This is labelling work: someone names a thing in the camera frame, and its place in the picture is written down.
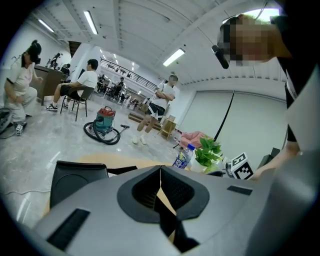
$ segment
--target white t-shirt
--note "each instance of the white t-shirt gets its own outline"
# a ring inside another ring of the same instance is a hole
[[[173,96],[176,95],[175,90],[171,86],[167,85],[166,83],[163,83],[163,82],[160,83],[155,90],[157,91],[158,89],[160,89],[162,93],[165,93],[167,95],[173,95]],[[164,98],[159,98],[158,96],[155,96],[154,100],[152,101],[153,104],[163,107],[164,109],[167,108],[168,102],[169,100]]]
[[[34,75],[34,63],[30,64],[28,68],[22,65],[23,55],[19,56],[11,65],[9,76],[7,80],[13,85],[14,92],[17,96],[26,94],[27,88],[32,81]]]
[[[98,83],[98,75],[95,71],[85,71],[78,79],[78,83],[83,86],[96,88]],[[78,90],[78,95],[81,97],[84,90]]]

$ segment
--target water bottle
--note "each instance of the water bottle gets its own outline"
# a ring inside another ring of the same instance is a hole
[[[176,157],[172,166],[184,169],[189,164],[195,150],[195,146],[188,144],[188,147],[183,149],[180,154]]]

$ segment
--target sneaker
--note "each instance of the sneaker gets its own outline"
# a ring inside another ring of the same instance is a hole
[[[58,111],[58,107],[54,106],[52,103],[45,108],[48,111]]]
[[[138,144],[138,137],[137,136],[133,136],[132,137],[132,143],[133,144]]]
[[[141,137],[140,137],[140,141],[141,141],[141,143],[142,143],[143,145],[147,145],[147,142],[146,142],[146,139],[145,139],[144,136],[141,136]]]

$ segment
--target hand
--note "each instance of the hand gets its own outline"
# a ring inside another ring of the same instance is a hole
[[[15,100],[14,100],[14,102],[15,103],[22,103],[22,102],[24,102],[24,97],[22,97],[22,96],[17,96],[16,98],[15,98]]]
[[[42,82],[44,81],[44,79],[43,79],[42,77],[38,77],[38,78],[36,79],[36,81],[37,81],[38,83],[42,83]]]

